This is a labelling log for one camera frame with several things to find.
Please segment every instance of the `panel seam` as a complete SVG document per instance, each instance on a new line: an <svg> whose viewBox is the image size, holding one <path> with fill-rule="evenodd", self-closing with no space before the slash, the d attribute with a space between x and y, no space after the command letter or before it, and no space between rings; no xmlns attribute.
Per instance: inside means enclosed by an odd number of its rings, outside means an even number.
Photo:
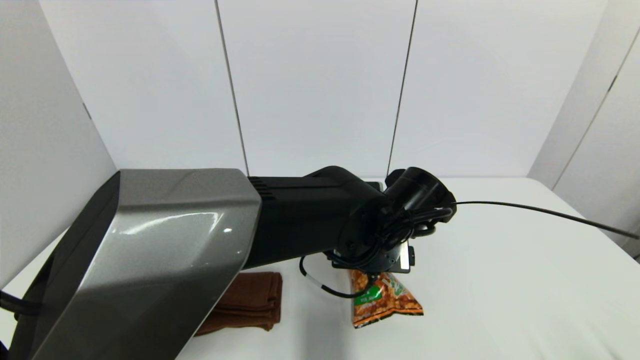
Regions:
<svg viewBox="0 0 640 360"><path fill-rule="evenodd" d="M413 7L413 20L411 21L411 31L409 32L409 44L406 49L406 58L404 59L404 72L402 75L402 84L400 85L400 97L398 98L398 109L396 111L396 123L394 124L394 134L393 134L393 137L391 138L391 150L389 151L389 163L387 164L387 174L385 175L385 177L389 176L389 171L391 169L391 157L393 156L394 145L396 143L396 131L398 129L398 118L400 116L400 105L402 104L402 92L404 90L404 79L406 78L406 68L407 68L407 65L409 64L409 53L411 52L411 41L413 39L413 27L415 25L415 14L418 11L418 1L419 0L415 0L415 6Z"/></svg>
<svg viewBox="0 0 640 360"><path fill-rule="evenodd" d="M225 53L225 63L227 64L227 75L229 77L229 86L231 87L231 97L234 100L234 111L236 113L236 122L238 125L238 133L240 135L240 146L242 147L242 155L244 159L244 168L246 169L246 175L249 176L249 162L246 159L246 149L244 148L244 138L242 136L242 126L240 125L240 115L238 114L238 105L236 101L236 91L234 89L234 82L231 76L231 66L229 65L229 56L227 54L227 43L225 41L225 33L222 30L222 18L220 17L220 7L218 6L218 0L214 1L216 5L216 16L218 17L218 28L220 29L220 39L222 40L222 49Z"/></svg>

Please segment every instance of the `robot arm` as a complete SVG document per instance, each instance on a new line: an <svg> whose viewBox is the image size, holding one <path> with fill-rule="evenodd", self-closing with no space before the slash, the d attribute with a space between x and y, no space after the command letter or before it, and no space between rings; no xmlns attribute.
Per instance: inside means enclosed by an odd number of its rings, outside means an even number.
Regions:
<svg viewBox="0 0 640 360"><path fill-rule="evenodd" d="M340 167L249 180L262 211L245 268L324 252L337 268L409 272L401 253L412 249L403 243L431 234L456 211L453 194L419 168L391 173L385 192ZM412 213L417 209L428 212L418 217Z"/></svg>
<svg viewBox="0 0 640 360"><path fill-rule="evenodd" d="M173 359L240 270L308 254L408 272L406 240L451 219L455 199L418 168L386 182L380 192L340 167L248 179L234 169L122 170L25 294L39 313L18 316L8 358Z"/></svg>

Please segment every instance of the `glossy gray surface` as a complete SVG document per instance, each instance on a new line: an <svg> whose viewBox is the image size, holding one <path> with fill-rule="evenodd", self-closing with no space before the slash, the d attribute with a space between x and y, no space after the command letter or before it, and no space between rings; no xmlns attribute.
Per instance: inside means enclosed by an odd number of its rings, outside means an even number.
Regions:
<svg viewBox="0 0 640 360"><path fill-rule="evenodd" d="M116 215L35 358L173 359L242 269L259 210L239 170L123 170Z"/></svg>

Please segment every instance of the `ventilation grille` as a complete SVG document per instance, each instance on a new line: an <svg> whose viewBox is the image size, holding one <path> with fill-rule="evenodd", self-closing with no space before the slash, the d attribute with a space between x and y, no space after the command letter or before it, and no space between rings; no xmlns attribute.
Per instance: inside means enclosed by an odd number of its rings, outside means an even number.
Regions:
<svg viewBox="0 0 640 360"><path fill-rule="evenodd" d="M253 185L253 187L256 189L256 191L258 191L258 194L260 194L262 200L275 199L275 196L273 196L271 190L269 190L269 187L264 183L264 181L262 181L261 178L257 176L250 176L248 179L249 182L251 182L251 185Z"/></svg>

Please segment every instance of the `black cable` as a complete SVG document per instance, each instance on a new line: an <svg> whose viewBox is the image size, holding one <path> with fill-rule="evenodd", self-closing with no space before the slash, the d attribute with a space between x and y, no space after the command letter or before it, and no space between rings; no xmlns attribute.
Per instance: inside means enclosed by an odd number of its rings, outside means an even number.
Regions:
<svg viewBox="0 0 640 360"><path fill-rule="evenodd" d="M324 285L324 284L320 283L314 277L309 275L309 273L307 273L307 271L305 270L305 266L303 264L304 261L305 261L305 256L300 258L300 272L302 273L302 275L304 277L306 277L309 280L311 280L312 283L318 285L322 290L328 292L329 294L331 294L333 296L337 296L337 297L342 297L344 299L355 299L357 297L361 297L362 295L365 295L367 293L367 291L369 291L369 289L371 289L371 287L376 282L376 280L378 279L378 276L379 276L379 274L367 274L367 285L364 287L364 289L362 289L362 290L360 290L360 291L358 291L356 293L353 293L353 294L341 293L339 291L335 291L334 289L331 289L327 285Z"/></svg>
<svg viewBox="0 0 640 360"><path fill-rule="evenodd" d="M35 316L40 312L40 306L37 302L18 299L0 291L0 307L12 313Z"/></svg>
<svg viewBox="0 0 640 360"><path fill-rule="evenodd" d="M545 214L549 214L549 215L554 215L554 216L557 216L557 217L565 218L565 219L568 219L568 220L573 220L573 221L576 221L576 222L580 222L582 224L586 224L586 225L590 225L590 226L593 226L593 227L597 227L599 229L607 230L607 231L610 231L612 233L616 233L616 234L620 234L620 235L623 235L623 236L627 236L627 237L632 238L632 239L636 239L636 240L640 239L640 236L638 236L637 234L634 234L634 233L630 233L628 231L624 231L624 230L621 230L621 229L617 229L615 227L611 227L611 226L608 226L608 225L600 224L598 222L585 220L583 218L574 217L574 216L563 214L563 213L558 213L557 211L552 211L552 210L547 210L547 209L542 209L542 208L536 208L535 206L513 204L511 202L499 202L499 201L459 201L459 202L452 202L449 205L464 205L464 204L502 205L502 206L511 206L512 208L521 208L521 209L539 211L540 213L545 213Z"/></svg>

